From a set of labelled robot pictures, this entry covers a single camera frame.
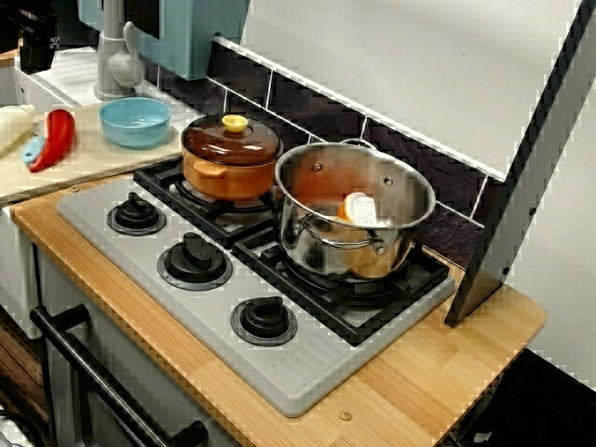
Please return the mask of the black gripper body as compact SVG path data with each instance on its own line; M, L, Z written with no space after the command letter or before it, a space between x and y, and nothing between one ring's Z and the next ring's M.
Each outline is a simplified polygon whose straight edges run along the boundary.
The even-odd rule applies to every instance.
M59 46L58 16L51 1L1 2L1 51L16 49L20 37L30 48Z

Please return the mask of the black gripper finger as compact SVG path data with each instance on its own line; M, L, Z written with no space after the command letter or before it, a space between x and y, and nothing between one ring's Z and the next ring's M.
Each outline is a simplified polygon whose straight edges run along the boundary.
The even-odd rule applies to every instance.
M28 75L49 70L58 48L56 30L25 29L22 38L20 69Z

